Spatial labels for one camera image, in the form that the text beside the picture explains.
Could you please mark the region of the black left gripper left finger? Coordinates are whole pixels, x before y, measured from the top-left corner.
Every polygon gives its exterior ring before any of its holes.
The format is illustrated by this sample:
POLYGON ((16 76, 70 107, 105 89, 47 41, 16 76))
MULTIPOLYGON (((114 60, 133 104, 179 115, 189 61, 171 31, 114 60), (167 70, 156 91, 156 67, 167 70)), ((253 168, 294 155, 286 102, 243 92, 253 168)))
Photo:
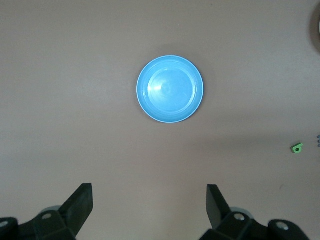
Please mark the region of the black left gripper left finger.
POLYGON ((0 219, 2 240, 75 240, 93 210, 93 187, 83 183, 61 206, 48 207, 19 224, 14 217, 0 219))

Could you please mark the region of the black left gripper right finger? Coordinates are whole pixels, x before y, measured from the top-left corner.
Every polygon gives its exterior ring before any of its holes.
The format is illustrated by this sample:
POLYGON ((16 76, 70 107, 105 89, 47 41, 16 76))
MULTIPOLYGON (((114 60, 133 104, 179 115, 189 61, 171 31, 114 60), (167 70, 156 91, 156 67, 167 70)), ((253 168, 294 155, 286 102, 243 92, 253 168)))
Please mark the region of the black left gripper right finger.
POLYGON ((271 220, 267 226, 246 213, 232 210, 215 184, 206 188, 206 212, 211 224, 202 240, 308 240, 295 223, 271 220))

